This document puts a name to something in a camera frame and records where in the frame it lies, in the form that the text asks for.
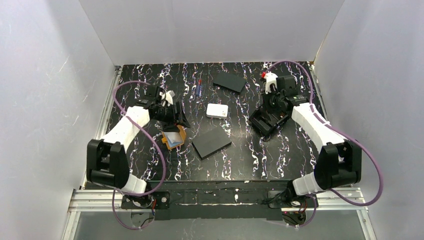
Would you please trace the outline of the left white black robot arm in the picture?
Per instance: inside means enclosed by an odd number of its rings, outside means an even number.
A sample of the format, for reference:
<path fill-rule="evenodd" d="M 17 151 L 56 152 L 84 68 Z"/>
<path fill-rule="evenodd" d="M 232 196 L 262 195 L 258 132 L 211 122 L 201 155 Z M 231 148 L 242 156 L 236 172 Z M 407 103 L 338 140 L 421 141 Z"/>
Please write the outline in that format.
<path fill-rule="evenodd" d="M 87 181 L 135 196 L 152 193 L 145 180 L 130 172 L 127 150 L 151 120 L 162 122 L 165 133 L 179 133 L 180 127 L 190 127 L 182 104 L 174 100 L 174 95 L 172 90 L 149 86 L 109 132 L 100 139 L 90 140 L 86 151 Z"/>

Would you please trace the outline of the black plastic box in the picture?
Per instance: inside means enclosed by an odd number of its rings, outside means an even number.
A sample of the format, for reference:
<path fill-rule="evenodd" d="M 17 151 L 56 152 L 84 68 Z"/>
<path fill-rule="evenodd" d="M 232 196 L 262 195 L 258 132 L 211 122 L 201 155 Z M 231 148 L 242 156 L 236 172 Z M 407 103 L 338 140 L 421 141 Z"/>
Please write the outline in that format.
<path fill-rule="evenodd" d="M 261 105 L 248 118 L 250 125 L 263 137 L 269 137 L 273 132 L 281 127 L 288 119 L 289 115 L 282 111 L 269 112 Z"/>

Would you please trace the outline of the orange leather card holder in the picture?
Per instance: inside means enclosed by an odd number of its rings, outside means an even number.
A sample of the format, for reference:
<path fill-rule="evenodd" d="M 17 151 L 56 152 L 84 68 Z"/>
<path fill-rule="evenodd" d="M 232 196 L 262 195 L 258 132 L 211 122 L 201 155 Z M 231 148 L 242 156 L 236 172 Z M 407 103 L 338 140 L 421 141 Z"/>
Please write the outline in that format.
<path fill-rule="evenodd" d="M 168 150 L 175 149 L 185 144 L 186 141 L 186 131 L 185 128 L 181 125 L 177 125 L 176 132 L 162 132 L 162 143 L 166 145 Z"/>

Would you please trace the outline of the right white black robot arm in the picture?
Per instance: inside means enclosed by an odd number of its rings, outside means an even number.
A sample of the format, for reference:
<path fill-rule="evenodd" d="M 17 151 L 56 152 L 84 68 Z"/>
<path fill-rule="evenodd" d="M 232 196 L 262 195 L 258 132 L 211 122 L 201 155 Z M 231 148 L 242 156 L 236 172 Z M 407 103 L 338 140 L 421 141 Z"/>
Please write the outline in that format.
<path fill-rule="evenodd" d="M 302 127 L 319 152 L 312 173 L 288 185 L 292 196 L 305 196 L 361 180 L 361 148 L 336 133 L 315 105 L 298 92 L 293 76 L 261 75 L 265 82 L 263 103 L 266 113 L 280 113 Z"/>

